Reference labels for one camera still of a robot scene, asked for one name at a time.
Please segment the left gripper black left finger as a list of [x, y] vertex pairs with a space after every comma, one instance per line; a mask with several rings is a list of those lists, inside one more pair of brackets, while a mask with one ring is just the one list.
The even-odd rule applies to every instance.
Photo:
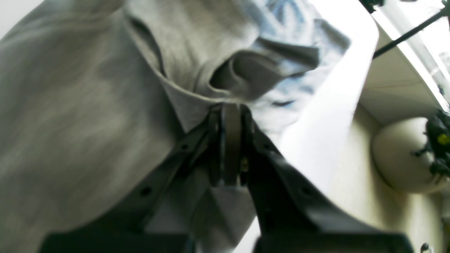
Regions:
[[197, 253], [190, 221], [211, 186], [232, 185], [232, 105], [217, 104], [168, 157], [92, 222], [48, 235], [40, 253]]

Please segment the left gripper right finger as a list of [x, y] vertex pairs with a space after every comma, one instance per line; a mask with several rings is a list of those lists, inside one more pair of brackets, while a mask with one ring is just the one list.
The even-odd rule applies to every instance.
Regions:
[[382, 232], [333, 204], [290, 165], [244, 105], [232, 105], [232, 185], [251, 194], [261, 235], [256, 253], [412, 253], [401, 233]]

